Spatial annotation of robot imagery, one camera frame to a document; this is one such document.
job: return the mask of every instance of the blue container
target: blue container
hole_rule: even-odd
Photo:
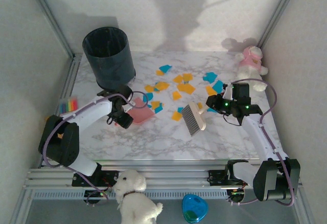
[[[183,198],[182,209],[188,223],[198,223],[207,215],[208,204],[197,195],[187,194]]]

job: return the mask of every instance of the white plush dog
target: white plush dog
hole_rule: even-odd
[[[236,59],[240,61],[238,79],[262,79],[261,75],[268,73],[268,68],[261,65],[262,52],[256,46],[245,48],[242,54],[237,54]],[[264,91],[266,84],[259,81],[249,81],[250,87],[256,91]]]
[[[155,205],[144,195],[145,177],[128,169],[120,174],[113,189],[122,215],[122,224],[152,224],[162,211],[162,203]]]

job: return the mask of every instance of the brush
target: brush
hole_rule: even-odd
[[[205,121],[201,114],[205,112],[209,107],[205,105],[201,110],[194,102],[190,102],[186,107],[183,108],[181,114],[186,123],[186,126],[191,136],[194,136],[197,132],[205,129]]]

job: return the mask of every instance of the plush dog collar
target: plush dog collar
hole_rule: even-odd
[[[126,197],[126,196],[129,195],[129,194],[132,194],[132,193],[137,193],[137,192],[136,192],[136,191],[126,192],[126,193],[124,194],[123,198]]]

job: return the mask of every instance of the pink plush toy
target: pink plush toy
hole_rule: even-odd
[[[236,59],[240,61],[238,70],[238,79],[262,79],[261,75],[268,73],[268,68],[261,66],[262,52],[256,46],[249,46],[245,48],[243,53],[236,55]],[[264,91],[266,84],[258,81],[249,81],[250,87],[256,91]]]

